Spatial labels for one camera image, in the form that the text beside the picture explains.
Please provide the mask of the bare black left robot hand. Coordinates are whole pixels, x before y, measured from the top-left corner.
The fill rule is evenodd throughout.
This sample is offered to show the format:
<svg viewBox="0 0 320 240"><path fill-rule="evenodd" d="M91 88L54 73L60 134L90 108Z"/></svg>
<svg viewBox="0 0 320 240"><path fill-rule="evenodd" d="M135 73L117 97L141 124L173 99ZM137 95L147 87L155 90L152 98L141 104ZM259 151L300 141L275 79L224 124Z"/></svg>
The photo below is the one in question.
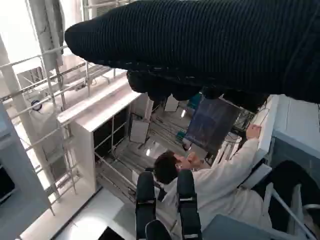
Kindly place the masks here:
<svg viewBox="0 0 320 240"><path fill-rule="evenodd" d="M177 212L183 240L201 240L200 216L194 178L190 170L181 170L177 178ZM171 240L166 227L156 219L156 197L153 174L142 172L137 180L135 228L137 240Z"/></svg>

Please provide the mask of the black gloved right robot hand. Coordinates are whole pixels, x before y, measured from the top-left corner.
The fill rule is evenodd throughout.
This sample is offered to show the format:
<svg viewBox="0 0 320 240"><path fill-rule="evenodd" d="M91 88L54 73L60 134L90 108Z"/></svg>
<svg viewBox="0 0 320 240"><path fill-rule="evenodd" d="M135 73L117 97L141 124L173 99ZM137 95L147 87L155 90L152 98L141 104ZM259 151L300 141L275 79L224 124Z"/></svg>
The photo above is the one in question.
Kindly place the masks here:
<svg viewBox="0 0 320 240"><path fill-rule="evenodd" d="M153 101L199 92L244 108L268 95L320 101L317 0L137 0L64 38L74 55L126 70Z"/></svg>

